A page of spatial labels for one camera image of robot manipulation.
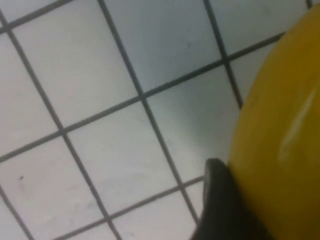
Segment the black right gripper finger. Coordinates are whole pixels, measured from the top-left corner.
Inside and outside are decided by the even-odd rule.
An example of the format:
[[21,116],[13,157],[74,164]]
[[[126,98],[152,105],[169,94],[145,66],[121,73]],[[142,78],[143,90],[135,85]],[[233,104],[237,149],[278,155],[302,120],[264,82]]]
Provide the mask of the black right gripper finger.
[[231,171],[218,158],[204,169],[203,211],[192,240],[272,240],[245,205]]

